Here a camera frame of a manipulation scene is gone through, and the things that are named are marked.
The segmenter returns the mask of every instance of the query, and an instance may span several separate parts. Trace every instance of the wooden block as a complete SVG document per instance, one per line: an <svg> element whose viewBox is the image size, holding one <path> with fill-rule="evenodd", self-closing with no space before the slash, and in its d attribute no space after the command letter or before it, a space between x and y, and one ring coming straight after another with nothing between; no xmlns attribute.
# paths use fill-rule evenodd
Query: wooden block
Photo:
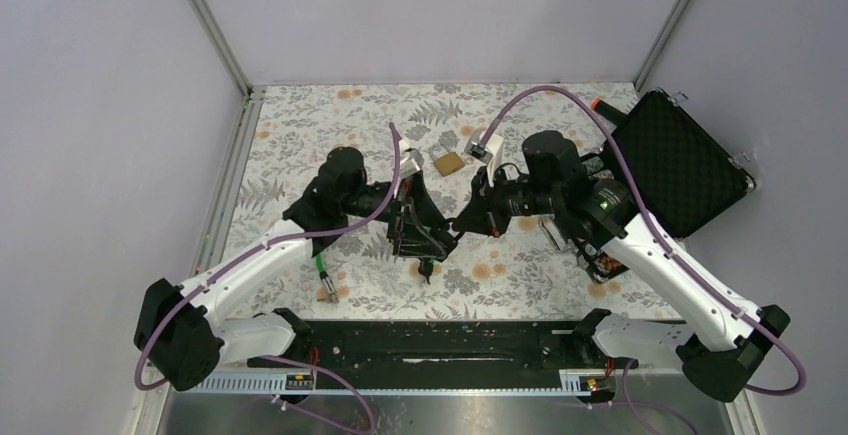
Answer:
<svg viewBox="0 0 848 435"><path fill-rule="evenodd" d="M451 173L454 173L465 166L465 162L459 158L459 155L457 155L456 152L450 152L443 157L439 157L435 161L435 164L436 170L438 170L443 177L447 177Z"/></svg>

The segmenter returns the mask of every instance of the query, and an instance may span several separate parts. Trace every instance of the gray floor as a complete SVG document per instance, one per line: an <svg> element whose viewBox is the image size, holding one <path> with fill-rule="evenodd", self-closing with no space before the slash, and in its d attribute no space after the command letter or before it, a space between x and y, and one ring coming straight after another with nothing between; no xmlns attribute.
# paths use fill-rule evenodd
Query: gray floor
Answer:
<svg viewBox="0 0 848 435"><path fill-rule="evenodd" d="M669 405L683 413L701 433L733 433L724 404L671 375L630 380L634 400ZM298 413L282 413L268 397L172 393L159 434L279 435L340 434ZM575 399L529 396L394 396L371 398L378 434L643 434L648 433L627 407L574 408ZM314 396L303 406L339 422L365 427L367 418L350 396ZM644 417L663 434L691 433L670 415L643 409Z"/></svg>

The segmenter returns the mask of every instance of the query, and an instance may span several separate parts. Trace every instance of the white wall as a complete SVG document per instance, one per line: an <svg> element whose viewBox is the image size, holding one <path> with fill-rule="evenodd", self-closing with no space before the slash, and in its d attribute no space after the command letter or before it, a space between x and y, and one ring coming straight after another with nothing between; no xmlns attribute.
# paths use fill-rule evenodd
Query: white wall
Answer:
<svg viewBox="0 0 848 435"><path fill-rule="evenodd" d="M207 0L271 83L630 81L675 0Z"/></svg>
<svg viewBox="0 0 848 435"><path fill-rule="evenodd" d="M187 0L0 0L0 431L117 433L239 95Z"/></svg>
<svg viewBox="0 0 848 435"><path fill-rule="evenodd" d="M650 80L729 151L755 158L761 188L692 237L731 287L792 316L784 335L809 370L806 391L758 397L768 433L844 431L848 350L845 160L846 0L694 0ZM758 385L791 385L779 352Z"/></svg>

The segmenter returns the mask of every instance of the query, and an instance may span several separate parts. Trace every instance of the table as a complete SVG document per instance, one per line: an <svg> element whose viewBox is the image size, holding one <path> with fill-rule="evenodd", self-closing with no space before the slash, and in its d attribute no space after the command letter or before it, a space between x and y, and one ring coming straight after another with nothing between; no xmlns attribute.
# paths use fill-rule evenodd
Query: table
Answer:
<svg viewBox="0 0 848 435"><path fill-rule="evenodd" d="M425 181L436 205L457 214L470 198L479 162L441 177L428 153L460 152L468 136L488 126L525 84L307 85L268 87L230 225L224 257L255 241L297 200L327 153L353 146L364 157L369 182L388 180L392 146L388 123L424 153ZM637 94L629 83L562 85L587 103L603 98L627 111ZM521 142L540 130L560 130L581 153L602 135L570 100L555 92L532 95L500 125L504 162L524 169ZM371 223L343 236L324 253L340 303L322 298L313 264L280 274L240 307L250 317L278 307L317 319L581 319L592 308L632 318L679 318L667 302L631 273L604 285L592 283L571 253L556 253L538 220L513 220L499 239L466 234L437 264L431 285L417 260L394 261L385 224Z"/></svg>

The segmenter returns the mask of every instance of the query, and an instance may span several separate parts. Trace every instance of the floral pattern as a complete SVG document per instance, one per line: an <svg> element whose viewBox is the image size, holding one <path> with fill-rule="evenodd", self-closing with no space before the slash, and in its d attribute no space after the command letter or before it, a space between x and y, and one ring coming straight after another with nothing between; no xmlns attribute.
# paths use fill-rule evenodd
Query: floral pattern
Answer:
<svg viewBox="0 0 848 435"><path fill-rule="evenodd" d="M388 180L393 121L425 155L424 174L436 205L453 216L470 199L479 162L441 177L432 160L457 151L485 127L509 99L530 85L364 85L269 87L250 149L224 256L257 239L297 200L334 147L353 146L366 162L369 181ZM630 84L572 84L586 101L603 98L627 110L636 101ZM540 130L560 130L581 152L602 136L570 100L543 92L519 103L499 128L504 162L524 166L520 146ZM304 318L352 319L580 319L595 307L634 318L676 318L650 287L631 273L604 285L592 283L573 253L557 253L533 217L513 220L499 239L466 234L437 264L431 285L418 275L417 260L394 260L384 224L371 223L341 237L324 253L340 303L322 297L312 264L281 273L237 312L249 317L288 307Z"/></svg>

